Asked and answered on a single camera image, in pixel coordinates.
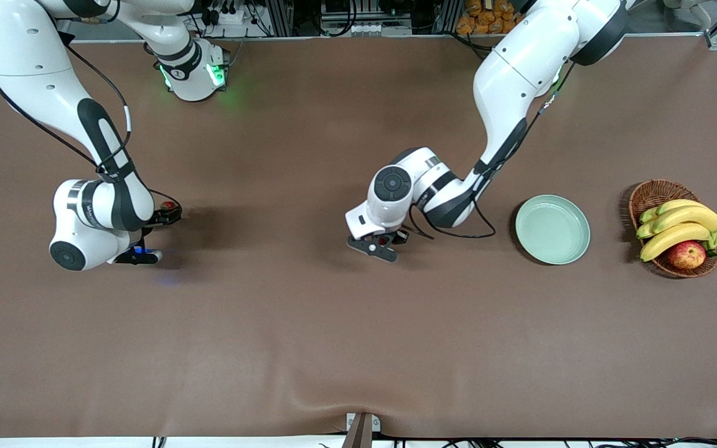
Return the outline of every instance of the table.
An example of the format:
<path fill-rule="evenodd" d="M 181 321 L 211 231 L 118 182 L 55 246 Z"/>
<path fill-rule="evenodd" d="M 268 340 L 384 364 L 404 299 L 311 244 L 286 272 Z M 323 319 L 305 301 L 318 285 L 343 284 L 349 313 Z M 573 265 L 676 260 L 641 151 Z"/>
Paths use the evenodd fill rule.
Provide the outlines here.
<path fill-rule="evenodd" d="M 653 178 L 717 210 L 702 37 L 628 37 L 576 68 L 480 201 L 500 234 L 412 236 L 396 264 L 348 249 L 342 216 L 407 147 L 469 171 L 485 141 L 469 49 L 249 42 L 227 93 L 189 104 L 139 44 L 77 48 L 125 94 L 143 180 L 187 219 L 150 236 L 157 266 L 60 269 L 50 201 L 92 172 L 0 97 L 0 436 L 330 433 L 369 411 L 390 436 L 717 437 L 717 270 L 655 275 L 620 217 Z M 586 213 L 579 261 L 517 248 L 513 213 L 539 194 Z"/>

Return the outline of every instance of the fruit basket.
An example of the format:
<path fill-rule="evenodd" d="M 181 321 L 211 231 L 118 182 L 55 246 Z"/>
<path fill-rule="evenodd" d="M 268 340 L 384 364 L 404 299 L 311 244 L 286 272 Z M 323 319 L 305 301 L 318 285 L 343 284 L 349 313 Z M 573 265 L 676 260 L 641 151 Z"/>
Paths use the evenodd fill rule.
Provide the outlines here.
<path fill-rule="evenodd" d="M 632 226 L 635 226 L 635 229 L 640 226 L 639 218 L 646 210 L 652 207 L 658 207 L 674 199 L 699 201 L 699 198 L 694 195 L 691 190 L 688 190 L 688 188 L 685 188 L 677 182 L 665 179 L 652 179 L 638 185 L 635 190 L 632 191 L 632 195 L 629 196 L 629 218 L 632 220 Z M 640 244 L 643 246 L 645 242 L 641 240 Z M 701 266 L 694 269 L 677 269 L 668 262 L 665 253 L 652 260 L 652 262 L 654 262 L 658 269 L 672 276 L 678 278 L 697 278 L 707 275 L 715 269 L 715 266 L 717 266 L 717 257 L 707 257 Z"/>

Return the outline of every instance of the robotic arm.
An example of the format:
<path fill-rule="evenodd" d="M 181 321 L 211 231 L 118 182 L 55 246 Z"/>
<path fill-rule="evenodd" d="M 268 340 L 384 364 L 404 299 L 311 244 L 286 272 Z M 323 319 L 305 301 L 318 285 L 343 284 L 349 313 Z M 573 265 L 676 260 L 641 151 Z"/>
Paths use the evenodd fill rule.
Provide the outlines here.
<path fill-rule="evenodd" d="M 404 242 L 399 230 L 413 203 L 433 226 L 459 226 L 475 207 L 527 128 L 527 108 L 549 89 L 571 59 L 591 65 L 621 42 L 627 12 L 618 0 L 521 0 L 526 16 L 475 74 L 475 103 L 487 134 L 486 148 L 464 179 L 427 147 L 402 151 L 370 183 L 367 201 L 345 213 L 352 249 L 396 261 L 390 245 Z"/>
<path fill-rule="evenodd" d="M 125 253 L 125 262 L 156 263 L 162 253 L 134 253 L 132 247 L 142 241 L 147 224 L 168 222 L 166 213 L 154 212 L 151 193 L 107 111 L 74 74 L 52 20 L 94 17 L 113 7 L 119 20 L 146 39 L 178 97 L 202 100 L 224 82 L 214 76 L 222 49 L 193 40 L 175 15 L 188 11 L 191 0 L 152 0 L 150 11 L 140 11 L 137 2 L 110 0 L 0 0 L 0 93 L 16 111 L 81 142 L 97 165 L 99 179 L 65 181 L 54 195 L 57 227 L 49 252 L 70 270 L 117 262 Z M 124 111 L 130 131 L 125 106 Z"/>

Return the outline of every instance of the plate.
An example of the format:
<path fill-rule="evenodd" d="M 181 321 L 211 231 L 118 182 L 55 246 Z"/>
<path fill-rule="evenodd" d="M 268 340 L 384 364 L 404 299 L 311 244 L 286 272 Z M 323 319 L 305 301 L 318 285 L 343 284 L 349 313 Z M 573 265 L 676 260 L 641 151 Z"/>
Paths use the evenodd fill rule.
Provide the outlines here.
<path fill-rule="evenodd" d="M 516 236 L 537 260 L 566 264 L 586 252 L 591 229 L 583 211 L 572 201 L 541 195 L 527 199 L 518 209 Z"/>

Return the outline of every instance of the red object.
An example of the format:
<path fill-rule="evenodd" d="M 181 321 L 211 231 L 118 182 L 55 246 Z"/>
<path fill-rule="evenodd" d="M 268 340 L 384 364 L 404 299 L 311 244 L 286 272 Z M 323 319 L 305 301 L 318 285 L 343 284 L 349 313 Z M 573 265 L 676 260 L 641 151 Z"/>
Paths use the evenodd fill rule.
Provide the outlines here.
<path fill-rule="evenodd" d="M 706 250 L 697 241 L 683 241 L 668 250 L 668 262 L 679 269 L 695 269 L 706 260 Z"/>

